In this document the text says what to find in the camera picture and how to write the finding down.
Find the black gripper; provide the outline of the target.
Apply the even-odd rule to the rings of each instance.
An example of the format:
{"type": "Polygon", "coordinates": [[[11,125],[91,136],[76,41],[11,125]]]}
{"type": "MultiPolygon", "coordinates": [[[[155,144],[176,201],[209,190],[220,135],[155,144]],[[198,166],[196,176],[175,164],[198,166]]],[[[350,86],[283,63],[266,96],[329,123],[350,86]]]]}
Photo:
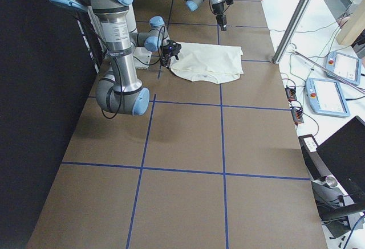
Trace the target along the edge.
{"type": "Polygon", "coordinates": [[[227,30],[227,21],[226,16],[224,15],[225,5],[230,6],[233,3],[234,0],[210,0],[213,14],[217,18],[217,24],[219,25],[221,30],[227,30]]]}
{"type": "Polygon", "coordinates": [[[171,57],[175,57],[176,60],[179,60],[181,48],[181,44],[170,39],[167,40],[167,44],[162,47],[163,67],[170,66],[171,57]]]}

